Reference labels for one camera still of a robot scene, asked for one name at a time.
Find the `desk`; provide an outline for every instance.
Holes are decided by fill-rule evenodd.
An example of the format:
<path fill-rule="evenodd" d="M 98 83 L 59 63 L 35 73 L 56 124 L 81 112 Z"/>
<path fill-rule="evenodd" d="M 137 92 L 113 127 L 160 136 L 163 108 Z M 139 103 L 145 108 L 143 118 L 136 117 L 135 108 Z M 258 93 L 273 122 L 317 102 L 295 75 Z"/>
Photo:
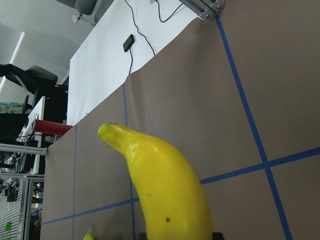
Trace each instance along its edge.
<path fill-rule="evenodd" d="M 43 120 L 44 119 L 44 112 L 45 112 L 45 100 L 46 97 L 43 96 L 39 102 L 34 106 L 32 111 L 29 113 L 28 116 L 28 125 L 23 127 L 22 129 L 22 135 L 21 139 L 25 140 L 26 138 L 23 136 L 27 136 L 33 133 L 33 122 L 36 119 Z M 35 132 L 34 140 L 38 141 L 38 147 L 41 147 L 41 141 L 42 141 L 42 136 L 41 132 Z M 39 170 L 39 163 L 40 163 L 40 155 L 36 154 L 35 159 L 34 159 L 34 165 L 33 168 L 30 170 L 30 174 L 37 174 Z"/>
<path fill-rule="evenodd" d="M 170 43 L 197 15 L 183 6 L 166 23 L 158 18 L 158 7 L 150 0 L 130 1 L 140 32 L 145 34 L 156 53 Z M 169 16 L 179 1 L 166 0 L 161 13 Z M 131 57 L 123 43 L 134 34 L 132 46 L 134 72 L 144 66 L 153 52 L 137 33 L 132 13 L 125 1 L 114 1 L 70 61 L 67 123 L 74 126 L 128 76 Z"/>

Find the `yellow banana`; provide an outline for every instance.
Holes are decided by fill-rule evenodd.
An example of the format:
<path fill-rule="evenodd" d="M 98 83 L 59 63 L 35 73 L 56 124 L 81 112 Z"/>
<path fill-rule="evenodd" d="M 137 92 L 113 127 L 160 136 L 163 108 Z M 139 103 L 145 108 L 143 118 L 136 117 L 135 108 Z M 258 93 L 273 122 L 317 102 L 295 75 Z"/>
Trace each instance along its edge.
<path fill-rule="evenodd" d="M 98 136 L 126 158 L 148 240 L 212 240 L 205 191 L 174 146 L 116 123 L 102 125 Z"/>

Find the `office chair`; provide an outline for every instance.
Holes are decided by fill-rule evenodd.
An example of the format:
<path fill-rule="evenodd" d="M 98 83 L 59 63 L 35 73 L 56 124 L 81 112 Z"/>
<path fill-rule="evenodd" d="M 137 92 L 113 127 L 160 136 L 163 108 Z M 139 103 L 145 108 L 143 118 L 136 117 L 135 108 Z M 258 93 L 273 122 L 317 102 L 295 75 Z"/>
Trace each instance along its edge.
<path fill-rule="evenodd" d="M 39 66 L 22 70 L 10 63 L 0 64 L 0 77 L 3 76 L 34 95 L 32 107 L 38 103 L 42 96 L 66 98 L 65 91 L 68 90 L 68 86 L 56 85 L 57 75 Z"/>
<path fill-rule="evenodd" d="M 96 7 L 97 0 L 56 0 L 59 3 L 62 3 L 70 8 L 76 9 L 78 11 L 78 15 L 73 15 L 72 19 L 76 23 L 78 20 L 83 19 L 87 22 L 85 18 L 83 18 L 84 15 L 91 15 Z M 89 22 L 92 25 L 95 25 L 99 22 L 101 17 L 105 14 L 105 12 L 108 10 L 110 5 L 114 2 L 114 0 L 101 0 L 100 4 L 98 6 L 98 9 L 96 11 L 96 14 L 94 15 L 94 24 Z"/>

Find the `black office chair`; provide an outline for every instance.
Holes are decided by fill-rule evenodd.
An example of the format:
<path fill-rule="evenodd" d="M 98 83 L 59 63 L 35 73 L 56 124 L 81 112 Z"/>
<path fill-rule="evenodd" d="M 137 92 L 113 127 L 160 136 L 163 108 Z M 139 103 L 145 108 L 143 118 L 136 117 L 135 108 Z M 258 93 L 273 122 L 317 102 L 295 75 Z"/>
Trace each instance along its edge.
<path fill-rule="evenodd" d="M 68 86 L 58 85 L 57 75 L 39 66 L 32 66 L 28 70 L 12 64 L 0 64 L 0 77 L 5 76 L 9 81 L 21 86 L 34 95 L 32 107 L 42 96 L 47 98 L 46 105 L 50 111 L 46 111 L 47 121 L 60 123 L 67 113 Z"/>
<path fill-rule="evenodd" d="M 23 87 L 34 95 L 32 105 L 36 105 L 42 96 L 52 97 L 65 95 L 67 86 L 57 85 L 57 75 L 39 66 L 32 66 L 28 70 L 12 64 L 0 64 L 0 77 L 5 76 L 9 81 Z"/>

